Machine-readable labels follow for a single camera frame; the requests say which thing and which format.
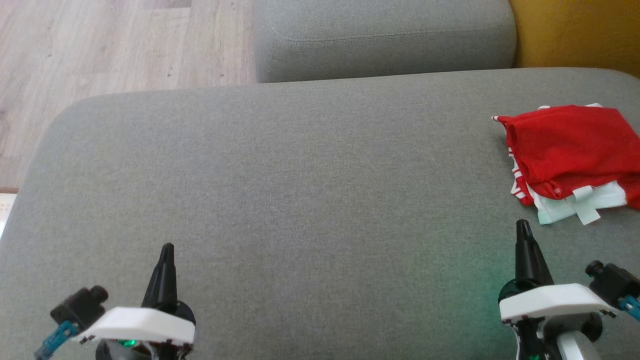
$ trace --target yellow sofa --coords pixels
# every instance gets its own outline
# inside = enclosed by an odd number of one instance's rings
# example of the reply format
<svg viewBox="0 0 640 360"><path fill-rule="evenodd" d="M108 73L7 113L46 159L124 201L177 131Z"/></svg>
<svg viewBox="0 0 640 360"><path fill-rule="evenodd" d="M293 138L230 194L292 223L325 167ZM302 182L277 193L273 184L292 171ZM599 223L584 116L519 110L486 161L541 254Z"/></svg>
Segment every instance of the yellow sofa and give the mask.
<svg viewBox="0 0 640 360"><path fill-rule="evenodd" d="M516 67L599 67L640 78L640 1L510 1Z"/></svg>

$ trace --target sofa seat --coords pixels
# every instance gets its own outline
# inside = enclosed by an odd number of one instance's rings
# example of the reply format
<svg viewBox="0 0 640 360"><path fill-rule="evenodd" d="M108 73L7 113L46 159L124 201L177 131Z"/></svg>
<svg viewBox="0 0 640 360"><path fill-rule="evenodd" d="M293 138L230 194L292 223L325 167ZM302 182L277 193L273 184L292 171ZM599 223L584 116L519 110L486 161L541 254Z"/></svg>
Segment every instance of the sofa seat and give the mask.
<svg viewBox="0 0 640 360"><path fill-rule="evenodd" d="M497 297L526 218L556 283L640 274L640 213L541 226L510 193L493 115L599 102L640 131L640 80L506 69L107 95L40 144L0 240L1 359L54 330L83 286L139 306L161 245L201 359L512 359ZM606 360L640 326L604 320ZM58 359L89 359L67 343Z"/></svg>

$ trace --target seam stitching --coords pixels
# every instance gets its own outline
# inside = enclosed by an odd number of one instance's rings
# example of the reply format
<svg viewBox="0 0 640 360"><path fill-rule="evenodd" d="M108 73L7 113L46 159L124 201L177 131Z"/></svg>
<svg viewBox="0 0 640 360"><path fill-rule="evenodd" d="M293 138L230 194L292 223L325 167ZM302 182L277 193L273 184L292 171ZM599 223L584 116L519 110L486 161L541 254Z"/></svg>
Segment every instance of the seam stitching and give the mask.
<svg viewBox="0 0 640 360"><path fill-rule="evenodd" d="M353 42L359 40L375 40L378 38L385 37L408 37L408 36L427 36L427 35L448 35L448 34L457 34L457 33L470 33L470 32L480 32L480 31L489 31L497 28L501 28L507 26L508 24L499 24L496 26L492 26L490 28L482 28L482 29L465 29L465 30L453 30L453 31L398 31L397 33L383 33L376 35L351 35L345 37L333 37L333 38L318 38L318 39L309 39L309 38L287 38L281 35L273 26L271 22L271 17L269 16L269 6L270 2L267 4L266 8L266 20L269 29L273 32L273 34L278 38L278 40L283 42L292 42L292 43L308 43L308 44L320 44L327 42Z"/></svg>

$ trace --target green led light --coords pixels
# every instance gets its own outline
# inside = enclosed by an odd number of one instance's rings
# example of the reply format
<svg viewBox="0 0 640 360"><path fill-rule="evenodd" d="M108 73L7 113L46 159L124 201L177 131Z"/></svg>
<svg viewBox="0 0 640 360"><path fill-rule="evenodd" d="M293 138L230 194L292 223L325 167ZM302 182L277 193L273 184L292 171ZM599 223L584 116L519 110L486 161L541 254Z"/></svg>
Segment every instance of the green led light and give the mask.
<svg viewBox="0 0 640 360"><path fill-rule="evenodd" d="M124 347L133 347L136 345L136 340L118 340L118 343Z"/></svg>

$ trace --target blue cable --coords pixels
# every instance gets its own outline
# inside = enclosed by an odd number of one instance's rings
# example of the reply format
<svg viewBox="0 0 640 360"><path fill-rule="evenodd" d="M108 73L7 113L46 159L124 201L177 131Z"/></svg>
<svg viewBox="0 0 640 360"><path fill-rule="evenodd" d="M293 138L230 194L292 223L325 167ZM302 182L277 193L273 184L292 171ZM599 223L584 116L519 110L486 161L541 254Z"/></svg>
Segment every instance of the blue cable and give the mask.
<svg viewBox="0 0 640 360"><path fill-rule="evenodd" d="M638 303L638 300L633 296L627 295L624 299L620 300L620 309L626 311L640 322L640 303Z"/></svg>
<svg viewBox="0 0 640 360"><path fill-rule="evenodd" d="M42 342L42 346L33 355L36 360L48 360L62 344L77 334L76 327L70 321L62 322L53 334Z"/></svg>

